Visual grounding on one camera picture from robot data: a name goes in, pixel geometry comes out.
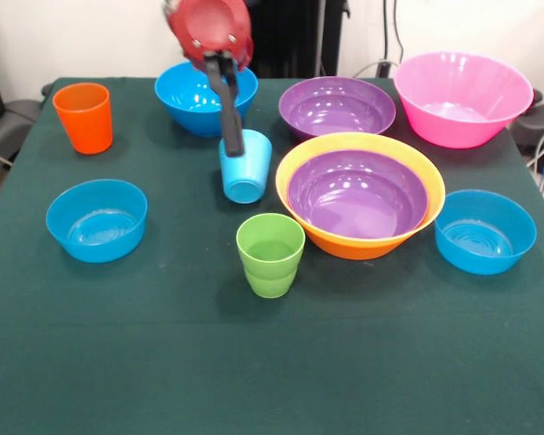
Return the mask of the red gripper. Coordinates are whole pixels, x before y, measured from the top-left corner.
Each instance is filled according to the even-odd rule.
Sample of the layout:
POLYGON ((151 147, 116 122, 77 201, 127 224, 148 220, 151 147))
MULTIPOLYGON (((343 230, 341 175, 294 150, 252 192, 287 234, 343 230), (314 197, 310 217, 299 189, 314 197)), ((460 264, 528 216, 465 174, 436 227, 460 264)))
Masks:
POLYGON ((220 124, 228 157, 244 154, 241 119, 236 109, 237 68, 253 57, 251 18, 241 0, 167 1, 165 18, 184 57, 205 71, 220 100, 220 124))

